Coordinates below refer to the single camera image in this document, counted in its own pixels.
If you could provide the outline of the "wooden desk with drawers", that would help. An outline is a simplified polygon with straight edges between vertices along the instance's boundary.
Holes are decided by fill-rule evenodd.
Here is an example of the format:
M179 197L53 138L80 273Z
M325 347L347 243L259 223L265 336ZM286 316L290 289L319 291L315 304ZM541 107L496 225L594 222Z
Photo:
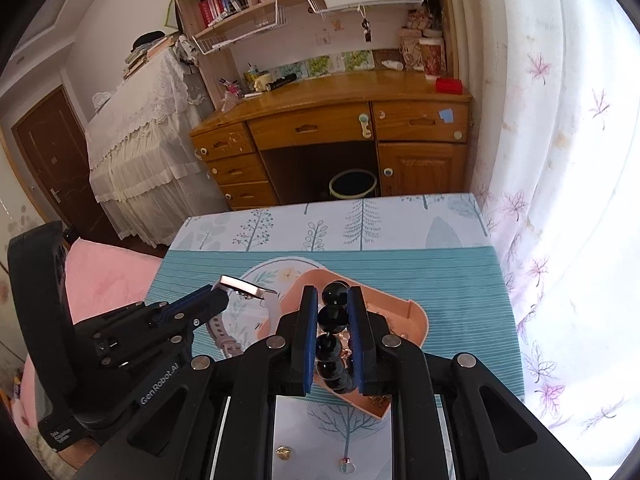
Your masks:
M472 96L418 73L293 82L216 112L191 132L234 210L322 202L330 182L372 174L373 196L465 189Z

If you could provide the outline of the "tree print tablecloth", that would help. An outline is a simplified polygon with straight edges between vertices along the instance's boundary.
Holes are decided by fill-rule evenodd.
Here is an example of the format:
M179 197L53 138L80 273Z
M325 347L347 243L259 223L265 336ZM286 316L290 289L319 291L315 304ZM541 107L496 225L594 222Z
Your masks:
M300 274L326 269L420 304L424 350L477 356L514 394L524 378L512 307L480 210L468 194L299 204L188 220L148 292L176 300L222 274L284 292ZM277 479L386 479L390 420L313 388L277 402Z

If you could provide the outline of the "small gold pendant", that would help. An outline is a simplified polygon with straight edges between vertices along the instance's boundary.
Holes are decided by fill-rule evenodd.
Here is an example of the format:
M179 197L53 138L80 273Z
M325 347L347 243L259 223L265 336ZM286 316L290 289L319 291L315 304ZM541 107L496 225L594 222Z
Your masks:
M280 460L290 460L292 458L293 451L292 448L289 448L288 446L280 445L276 448L276 455Z

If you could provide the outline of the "pink strap smartwatch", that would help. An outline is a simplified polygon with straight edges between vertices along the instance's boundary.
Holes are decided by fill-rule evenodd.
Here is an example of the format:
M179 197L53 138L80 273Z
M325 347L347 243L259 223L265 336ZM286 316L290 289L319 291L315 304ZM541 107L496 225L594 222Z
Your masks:
M221 275L214 289L228 299L226 310L207 322L209 336L225 358L239 356L257 340L257 332L276 330L280 318L279 293L240 278Z

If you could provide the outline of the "pink open drawer box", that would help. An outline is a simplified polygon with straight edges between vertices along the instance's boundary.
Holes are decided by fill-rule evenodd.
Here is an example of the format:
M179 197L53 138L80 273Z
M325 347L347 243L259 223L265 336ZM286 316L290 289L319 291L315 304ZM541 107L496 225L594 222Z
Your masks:
M288 289L280 292L278 306L269 308L269 321L262 323L262 327L257 331L257 338L264 339L274 334L280 317L299 309L304 287L307 285L317 289L318 309L321 309L323 307L322 290L333 282L344 282L348 287L356 286L361 289L363 303L368 311L369 323L376 341L380 341L386 334L392 334L418 347L422 346L430 326L420 304L382 292L326 269L311 269L303 272L295 281L292 281ZM392 404L389 396L363 396L358 390L337 394L324 383L318 373L314 373L314 386L318 387L320 392L328 394L331 401L344 401L376 419L382 419Z

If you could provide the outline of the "pink blanket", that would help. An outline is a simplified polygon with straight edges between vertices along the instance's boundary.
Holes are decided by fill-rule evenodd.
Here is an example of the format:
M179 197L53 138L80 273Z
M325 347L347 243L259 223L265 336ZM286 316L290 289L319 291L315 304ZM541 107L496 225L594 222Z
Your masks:
M74 323L146 298L162 259L88 240L66 257L65 288Z

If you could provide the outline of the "brown wooden door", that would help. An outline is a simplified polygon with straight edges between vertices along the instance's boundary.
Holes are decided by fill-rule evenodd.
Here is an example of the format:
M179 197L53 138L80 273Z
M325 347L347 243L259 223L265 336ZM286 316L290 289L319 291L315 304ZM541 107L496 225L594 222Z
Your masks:
M30 173L66 226L84 240L115 244L115 230L89 183L85 135L64 89L48 93L12 133Z

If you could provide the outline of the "wooden bookshelf with books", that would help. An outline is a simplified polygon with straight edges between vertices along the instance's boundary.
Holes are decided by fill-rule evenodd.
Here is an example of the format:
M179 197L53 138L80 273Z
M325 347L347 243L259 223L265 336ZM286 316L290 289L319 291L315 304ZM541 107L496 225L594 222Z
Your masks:
M186 36L245 10L255 11L274 0L176 0ZM273 78L293 74L299 79L325 77L355 70L372 70L384 60L398 58L401 29L419 0L279 0L288 24L230 49L202 55L196 65L214 107L224 106L229 84L245 92L253 86L250 70ZM431 0L433 27L444 38L454 32L450 0Z

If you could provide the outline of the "red box on desk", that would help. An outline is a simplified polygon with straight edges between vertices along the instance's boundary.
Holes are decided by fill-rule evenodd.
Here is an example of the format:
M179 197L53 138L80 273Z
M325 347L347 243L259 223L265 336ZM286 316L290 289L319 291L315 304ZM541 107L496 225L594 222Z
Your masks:
M435 80L435 91L458 96L464 93L464 85L460 79L438 77Z

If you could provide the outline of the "white lace covered furniture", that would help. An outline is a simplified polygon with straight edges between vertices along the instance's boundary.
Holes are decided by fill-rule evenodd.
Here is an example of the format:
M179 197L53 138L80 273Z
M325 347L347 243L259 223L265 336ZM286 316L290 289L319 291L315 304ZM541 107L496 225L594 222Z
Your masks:
M190 137L213 111L198 70L169 48L96 112L86 129L89 182L119 238L170 245L186 219L228 209Z

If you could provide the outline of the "round waste bin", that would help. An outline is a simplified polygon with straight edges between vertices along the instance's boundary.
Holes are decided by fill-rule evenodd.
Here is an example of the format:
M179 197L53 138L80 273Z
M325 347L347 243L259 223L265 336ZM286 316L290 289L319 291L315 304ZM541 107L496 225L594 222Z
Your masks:
M330 195L338 200L360 200L375 194L378 177L369 170L349 169L329 182Z

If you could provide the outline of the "white floral curtain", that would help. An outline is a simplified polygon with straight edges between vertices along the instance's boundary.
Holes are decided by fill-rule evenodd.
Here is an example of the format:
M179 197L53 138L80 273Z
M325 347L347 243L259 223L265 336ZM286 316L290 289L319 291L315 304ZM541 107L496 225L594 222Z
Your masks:
M527 407L595 479L639 440L639 33L616 0L454 0L469 184Z

